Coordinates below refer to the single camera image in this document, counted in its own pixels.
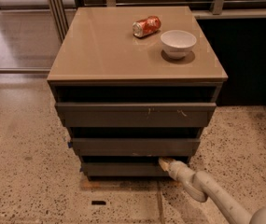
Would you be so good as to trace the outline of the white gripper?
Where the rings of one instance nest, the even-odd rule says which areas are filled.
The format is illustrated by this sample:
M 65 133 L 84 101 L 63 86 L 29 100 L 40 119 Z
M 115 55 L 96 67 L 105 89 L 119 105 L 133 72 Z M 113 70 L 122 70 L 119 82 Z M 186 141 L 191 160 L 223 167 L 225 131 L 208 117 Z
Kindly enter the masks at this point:
M 164 172 L 169 172 L 169 176 L 175 181 L 187 181 L 191 178 L 190 168 L 182 161 L 159 158 L 159 165 Z

